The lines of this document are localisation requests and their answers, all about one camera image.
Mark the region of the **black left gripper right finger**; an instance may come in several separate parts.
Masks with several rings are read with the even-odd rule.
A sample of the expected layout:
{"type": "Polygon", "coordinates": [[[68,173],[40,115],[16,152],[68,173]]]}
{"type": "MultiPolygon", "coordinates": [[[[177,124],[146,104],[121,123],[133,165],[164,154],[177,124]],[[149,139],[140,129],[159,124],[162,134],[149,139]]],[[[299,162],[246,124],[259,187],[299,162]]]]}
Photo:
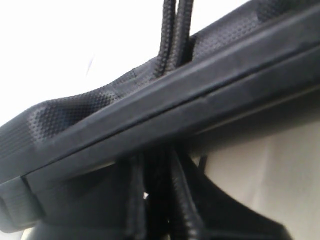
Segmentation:
{"type": "Polygon", "coordinates": [[[291,240],[286,228],[241,204],[215,185],[186,154],[184,175],[209,240],[291,240]]]}

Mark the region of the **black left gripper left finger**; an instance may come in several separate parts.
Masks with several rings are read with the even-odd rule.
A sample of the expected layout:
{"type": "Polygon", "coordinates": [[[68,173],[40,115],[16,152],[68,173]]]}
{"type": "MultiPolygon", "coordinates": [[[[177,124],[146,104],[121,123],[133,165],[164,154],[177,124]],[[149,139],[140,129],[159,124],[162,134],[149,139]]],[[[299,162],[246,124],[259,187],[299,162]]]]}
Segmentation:
{"type": "Polygon", "coordinates": [[[30,240],[145,240],[143,168],[114,164],[37,193],[45,217],[30,240]]]}

